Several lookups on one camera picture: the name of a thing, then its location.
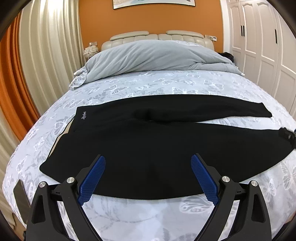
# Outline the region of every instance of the wardrobe door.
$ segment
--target wardrobe door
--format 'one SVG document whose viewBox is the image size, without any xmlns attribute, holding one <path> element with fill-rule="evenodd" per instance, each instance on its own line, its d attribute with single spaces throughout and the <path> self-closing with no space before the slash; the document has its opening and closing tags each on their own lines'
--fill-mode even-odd
<svg viewBox="0 0 296 241">
<path fill-rule="evenodd" d="M 230 21 L 230 52 L 234 56 L 234 64 L 242 71 L 242 47 L 244 42 L 243 26 L 241 24 L 241 9 L 239 2 L 228 5 Z"/>
<path fill-rule="evenodd" d="M 239 0 L 226 0 L 227 4 L 239 2 Z"/>
<path fill-rule="evenodd" d="M 243 23 L 243 51 L 241 66 L 245 77 L 257 83 L 260 66 L 260 27 L 256 14 L 255 1 L 240 3 Z"/>
<path fill-rule="evenodd" d="M 275 11 L 278 23 L 279 61 L 272 96 L 295 118 L 296 39 L 285 20 Z"/>
<path fill-rule="evenodd" d="M 261 50 L 259 54 L 259 72 L 257 85 L 271 94 L 274 86 L 278 64 L 278 32 L 273 7 L 265 0 L 254 1 L 258 13 Z"/>
</svg>

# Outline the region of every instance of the black clothing item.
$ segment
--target black clothing item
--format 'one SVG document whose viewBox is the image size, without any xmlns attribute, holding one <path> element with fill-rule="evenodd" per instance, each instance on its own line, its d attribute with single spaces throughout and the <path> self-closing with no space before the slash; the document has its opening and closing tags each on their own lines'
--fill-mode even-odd
<svg viewBox="0 0 296 241">
<path fill-rule="evenodd" d="M 213 106 L 214 113 L 204 105 Z M 292 151 L 278 130 L 193 122 L 236 113 L 271 116 L 262 103 L 222 96 L 145 96 L 78 107 L 69 133 L 60 138 L 40 170 L 63 182 L 101 154 L 106 169 L 95 194 L 129 199 L 201 194 L 191 169 L 195 153 L 220 174 L 241 182 Z"/>
<path fill-rule="evenodd" d="M 224 53 L 218 53 L 218 54 L 230 59 L 232 61 L 232 63 L 234 63 L 234 56 L 231 53 L 224 52 Z"/>
<path fill-rule="evenodd" d="M 263 103 L 217 95 L 154 95 L 78 107 L 69 129 L 93 131 L 98 126 L 136 118 L 146 121 L 201 122 L 229 116 L 272 117 Z"/>
</svg>

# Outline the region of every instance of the tufted leather headboard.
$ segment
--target tufted leather headboard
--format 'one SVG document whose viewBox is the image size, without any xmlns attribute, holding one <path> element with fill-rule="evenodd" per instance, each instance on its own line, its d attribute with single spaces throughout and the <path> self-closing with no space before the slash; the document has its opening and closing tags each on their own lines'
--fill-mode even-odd
<svg viewBox="0 0 296 241">
<path fill-rule="evenodd" d="M 214 49 L 213 42 L 205 38 L 202 34 L 183 30 L 168 30 L 166 34 L 149 34 L 148 31 L 136 31 L 124 34 L 115 35 L 102 44 L 102 51 L 112 47 L 134 42 L 138 40 L 155 39 L 155 40 L 181 40 L 200 44 L 206 48 Z"/>
</svg>

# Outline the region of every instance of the white curtain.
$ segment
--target white curtain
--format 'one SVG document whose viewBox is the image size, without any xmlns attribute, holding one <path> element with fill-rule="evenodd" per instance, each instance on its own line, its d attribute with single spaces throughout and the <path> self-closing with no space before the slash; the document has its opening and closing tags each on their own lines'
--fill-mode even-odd
<svg viewBox="0 0 296 241">
<path fill-rule="evenodd" d="M 22 11 L 19 43 L 24 77 L 42 115 L 85 64 L 79 0 L 32 0 Z"/>
<path fill-rule="evenodd" d="M 14 225 L 15 221 L 12 217 L 12 210 L 10 209 L 10 206 L 4 198 L 2 183 L 10 156 L 12 155 L 18 144 L 19 140 L 12 132 L 0 108 L 0 209 L 6 220 L 11 225 Z"/>
</svg>

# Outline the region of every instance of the wall switch panel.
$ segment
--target wall switch panel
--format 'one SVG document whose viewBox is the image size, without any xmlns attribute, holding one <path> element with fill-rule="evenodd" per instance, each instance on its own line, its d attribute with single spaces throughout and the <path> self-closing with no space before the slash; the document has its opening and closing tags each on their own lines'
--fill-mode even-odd
<svg viewBox="0 0 296 241">
<path fill-rule="evenodd" d="M 207 39 L 212 40 L 212 41 L 217 41 L 217 37 L 215 37 L 215 36 L 205 35 L 205 37 L 206 37 Z"/>
</svg>

